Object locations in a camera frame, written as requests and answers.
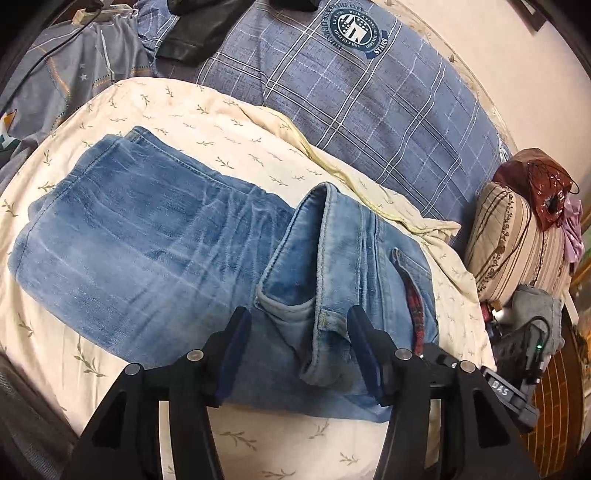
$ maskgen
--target logo patch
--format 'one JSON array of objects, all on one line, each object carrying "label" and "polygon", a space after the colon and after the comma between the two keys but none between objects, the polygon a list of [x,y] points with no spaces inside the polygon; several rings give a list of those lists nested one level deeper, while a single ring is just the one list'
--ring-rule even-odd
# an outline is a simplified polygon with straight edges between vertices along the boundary
[{"label": "logo patch", "polygon": [[338,49],[354,48],[374,59],[388,45],[388,32],[378,25],[361,7],[334,4],[322,18],[324,36]]}]

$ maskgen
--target jeans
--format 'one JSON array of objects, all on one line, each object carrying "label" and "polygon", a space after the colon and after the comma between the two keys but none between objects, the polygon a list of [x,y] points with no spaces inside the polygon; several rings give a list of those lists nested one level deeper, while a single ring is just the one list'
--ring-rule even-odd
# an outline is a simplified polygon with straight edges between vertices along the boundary
[{"label": "jeans", "polygon": [[9,269],[33,298],[95,344],[167,365],[252,313],[230,400],[313,416],[385,421],[349,350],[346,313],[412,348],[400,272],[437,340],[428,263],[411,238],[332,184],[294,211],[141,127],[107,135],[34,202]]}]

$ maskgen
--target beige striped cushion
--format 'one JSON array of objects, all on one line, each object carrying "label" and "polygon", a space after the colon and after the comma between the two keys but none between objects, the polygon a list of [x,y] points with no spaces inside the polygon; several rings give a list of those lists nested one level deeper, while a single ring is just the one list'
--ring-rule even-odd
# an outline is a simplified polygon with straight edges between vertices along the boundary
[{"label": "beige striped cushion", "polygon": [[478,199],[464,263],[476,278],[480,301],[504,305],[522,283],[560,298],[570,282],[562,229],[541,232],[527,201],[493,182]]}]

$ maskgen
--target wall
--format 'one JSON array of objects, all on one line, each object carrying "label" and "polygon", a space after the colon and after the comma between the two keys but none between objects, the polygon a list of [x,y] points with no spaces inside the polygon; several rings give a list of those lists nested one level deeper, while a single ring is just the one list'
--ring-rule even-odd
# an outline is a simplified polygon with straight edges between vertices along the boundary
[{"label": "wall", "polygon": [[507,0],[400,1],[474,72],[517,147],[544,150],[591,200],[591,79],[556,29],[532,33]]}]

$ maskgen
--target cream bedsheet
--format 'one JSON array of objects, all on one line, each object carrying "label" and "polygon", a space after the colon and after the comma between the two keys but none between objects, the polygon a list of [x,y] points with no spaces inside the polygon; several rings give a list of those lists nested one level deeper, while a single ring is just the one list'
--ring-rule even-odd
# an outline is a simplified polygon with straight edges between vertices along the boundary
[{"label": "cream bedsheet", "polygon": [[[0,199],[0,343],[11,362],[80,434],[125,362],[93,345],[31,299],[7,268],[27,207],[49,192],[105,134],[142,125],[210,168],[255,183],[296,207],[322,181],[366,203],[423,248],[431,267],[440,346],[494,366],[474,278],[446,245],[458,225],[423,219],[402,195],[309,146],[277,112],[167,79],[130,79],[95,97],[27,160]],[[167,404],[161,406],[163,470],[174,478]],[[210,409],[227,479],[372,478],[387,424],[318,419],[227,405]],[[438,412],[432,408],[431,458]]]}]

